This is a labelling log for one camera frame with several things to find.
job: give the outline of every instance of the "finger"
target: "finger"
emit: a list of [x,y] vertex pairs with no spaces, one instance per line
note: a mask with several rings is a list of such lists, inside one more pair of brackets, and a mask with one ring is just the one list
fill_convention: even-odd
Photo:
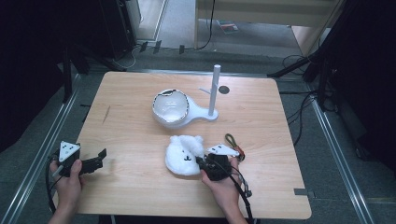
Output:
[[201,170],[201,176],[202,176],[202,182],[209,186],[211,181],[210,181],[209,177],[207,176],[207,173],[205,172],[205,170]]
[[231,166],[232,166],[233,168],[239,170],[239,169],[238,169],[239,161],[238,161],[238,159],[237,159],[236,157],[231,157],[231,158],[230,158],[230,164],[231,164]]
[[81,171],[81,168],[82,168],[81,160],[75,160],[72,165],[72,168],[70,170],[70,178],[78,179],[79,172]]
[[49,165],[49,169],[51,172],[55,172],[56,170],[58,170],[58,162],[57,161],[52,161]]
[[81,187],[84,188],[84,186],[87,184],[87,180],[81,175],[79,177],[79,183],[81,184]]

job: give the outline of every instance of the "floor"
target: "floor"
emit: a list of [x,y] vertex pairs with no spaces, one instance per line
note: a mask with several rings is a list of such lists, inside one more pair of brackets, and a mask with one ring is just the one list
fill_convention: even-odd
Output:
[[[186,49],[193,48],[194,0],[165,2],[152,0],[140,1],[139,4],[143,8],[141,10],[143,18],[148,19],[141,24],[143,34],[138,35],[141,36],[139,38],[141,42],[148,40],[154,45],[156,41],[162,41],[161,47],[170,49],[178,49],[180,45],[184,45]],[[158,9],[146,9],[154,6]],[[163,14],[157,13],[160,7],[165,8]],[[219,22],[212,21],[212,36],[210,36],[210,20],[199,20],[198,46],[204,46],[210,37],[210,42],[203,50],[280,58],[302,54],[289,26],[230,21],[238,31],[225,33]],[[158,35],[155,38],[152,38],[152,35],[145,35],[148,30],[150,34],[157,31]]]

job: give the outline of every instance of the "wooden table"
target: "wooden table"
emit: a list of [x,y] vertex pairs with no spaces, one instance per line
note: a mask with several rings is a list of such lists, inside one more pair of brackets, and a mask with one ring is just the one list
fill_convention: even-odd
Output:
[[[204,148],[225,143],[231,133],[245,150],[240,171],[253,196],[255,218],[311,216],[301,171],[290,138],[276,83],[267,78],[220,77],[230,88],[218,93],[219,118],[196,120],[179,130],[165,129],[151,115],[154,96],[179,89],[203,107],[211,77],[109,72],[105,75],[81,130],[83,160],[107,149],[104,167],[85,175],[78,212],[82,214],[223,217],[200,176],[173,175],[165,166],[165,150],[172,135],[201,135]],[[245,205],[240,207],[247,216]]]

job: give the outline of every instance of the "white base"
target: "white base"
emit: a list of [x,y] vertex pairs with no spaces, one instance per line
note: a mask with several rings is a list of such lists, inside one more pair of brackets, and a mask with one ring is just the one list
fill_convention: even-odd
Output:
[[206,119],[208,121],[214,121],[218,118],[219,116],[219,112],[214,109],[213,110],[213,115],[209,116],[209,109],[208,108],[202,108],[200,106],[198,106],[193,100],[192,98],[190,98],[190,96],[187,96],[187,100],[189,101],[189,105],[190,105],[190,109],[189,109],[189,113],[187,114],[187,117],[183,119],[182,122],[178,123],[178,124],[167,124],[167,125],[163,125],[166,128],[169,129],[179,129],[182,128],[184,126],[186,126],[187,124],[189,124],[190,122],[192,122],[195,119]]

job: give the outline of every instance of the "white object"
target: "white object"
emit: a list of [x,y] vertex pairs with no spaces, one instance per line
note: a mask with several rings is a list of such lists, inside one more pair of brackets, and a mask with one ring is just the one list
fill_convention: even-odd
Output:
[[187,117],[190,105],[186,94],[165,90],[157,94],[152,104],[154,118],[164,126],[177,125]]
[[62,162],[73,155],[73,153],[77,152],[80,149],[80,146],[62,141],[59,149],[59,161]]
[[152,103],[154,118],[169,129],[182,128],[195,119],[216,120],[219,116],[219,111],[215,109],[215,102],[220,68],[221,66],[218,64],[214,66],[211,91],[200,89],[210,93],[209,108],[198,106],[190,96],[182,91],[165,90],[158,93]]
[[209,116],[213,116],[213,111],[215,109],[216,95],[219,88],[220,68],[221,66],[218,64],[216,64],[213,68],[212,89],[210,89]]
[[195,157],[203,158],[204,139],[201,136],[172,136],[165,153],[166,167],[176,175],[198,175],[199,165]]
[[239,152],[233,150],[230,147],[224,146],[223,144],[219,144],[207,149],[209,153],[216,155],[226,155],[226,156],[239,156]]

